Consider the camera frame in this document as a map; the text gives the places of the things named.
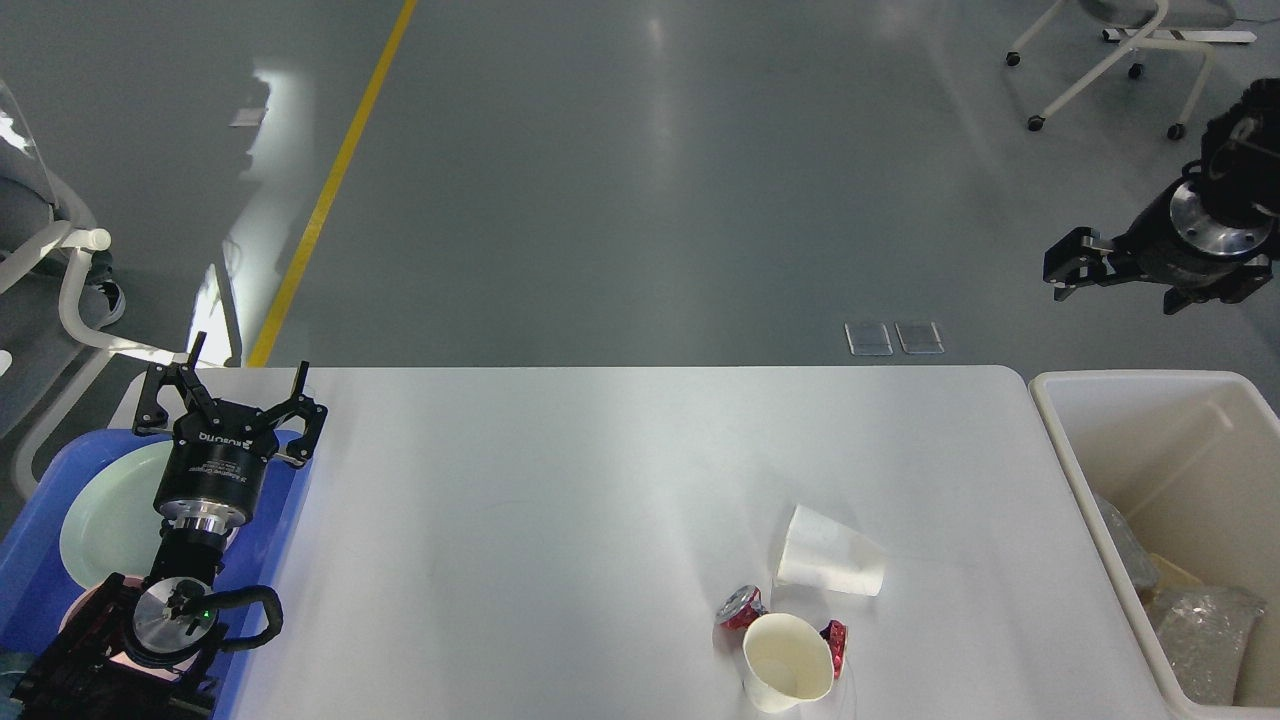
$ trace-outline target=trash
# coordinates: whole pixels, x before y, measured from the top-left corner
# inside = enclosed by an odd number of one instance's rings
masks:
[[[884,551],[870,538],[797,505],[777,583],[874,596],[884,582]]]
[[[1178,684],[1194,702],[1231,705],[1266,601],[1242,588],[1167,588],[1147,607]]]
[[[1156,584],[1160,583],[1160,570],[1151,561],[1142,543],[1129,529],[1129,521],[1116,510],[1115,505],[1107,502],[1097,492],[1093,493],[1093,501],[1098,503],[1098,512],[1102,514],[1102,521],[1107,525],[1111,542],[1115,543],[1116,551],[1120,553],[1120,561],[1124,562],[1124,570],[1129,574],[1133,589],[1138,591],[1138,597],[1146,596],[1146,602],[1151,598]]]

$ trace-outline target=plastic bag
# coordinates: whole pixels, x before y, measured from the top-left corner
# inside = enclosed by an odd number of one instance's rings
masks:
[[[1147,607],[1183,693],[1231,705],[1240,662],[1266,601],[1242,588],[1167,588]]]

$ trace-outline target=white chair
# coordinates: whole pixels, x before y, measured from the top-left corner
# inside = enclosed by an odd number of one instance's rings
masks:
[[[1204,90],[1204,81],[1213,68],[1213,46],[1207,42],[1194,42],[1181,37],[1180,31],[1206,31],[1221,29],[1235,22],[1235,10],[1226,0],[1078,0],[1080,8],[1091,17],[1108,28],[1134,29],[1132,36],[1120,42],[1110,55],[1093,67],[1084,77],[1075,81],[1066,92],[1053,100],[1039,114],[1027,119],[1027,129],[1036,132],[1044,127],[1044,120],[1051,118],[1066,105],[1073,97],[1080,94],[1091,82],[1098,78],[1111,65],[1116,64],[1130,50],[1151,47],[1156,50],[1174,50],[1179,53],[1199,53],[1202,55],[1199,74],[1192,92],[1183,105],[1183,111],[1178,120],[1169,127],[1166,136],[1170,140],[1181,140],[1187,135],[1187,120],[1199,100],[1201,91]],[[1005,63],[1010,67],[1021,61],[1019,51],[1034,37],[1046,24],[1062,9],[1068,0],[1056,0],[1032,27],[1027,29],[1014,42],[1005,55]],[[1152,37],[1157,29],[1171,31],[1171,37]],[[1143,65],[1134,63],[1129,68],[1129,77],[1138,79],[1142,77]]]

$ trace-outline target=gray floor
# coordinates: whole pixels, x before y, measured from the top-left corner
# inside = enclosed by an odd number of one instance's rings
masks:
[[[1181,143],[1181,54],[1032,135],[1111,49],[1069,8],[1005,67],[1047,4],[422,0],[271,364],[1229,369],[1280,405],[1280,287],[1165,318],[1156,287],[1039,282],[1044,249],[1124,231],[1275,74],[1280,23],[1219,50]],[[398,9],[5,3],[0,73],[115,238],[115,332],[177,348],[229,314],[247,352]],[[197,301],[219,284],[227,313]],[[918,319],[945,355],[850,356],[844,323]],[[115,360],[50,450],[136,373]]]

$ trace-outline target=paper cup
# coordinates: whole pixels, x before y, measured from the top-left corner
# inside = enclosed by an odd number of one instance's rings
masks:
[[[774,582],[876,596],[884,565],[884,551],[870,538],[797,505]]]
[[[762,712],[781,712],[820,700],[835,683],[831,647],[795,615],[769,612],[742,638],[746,697]]]

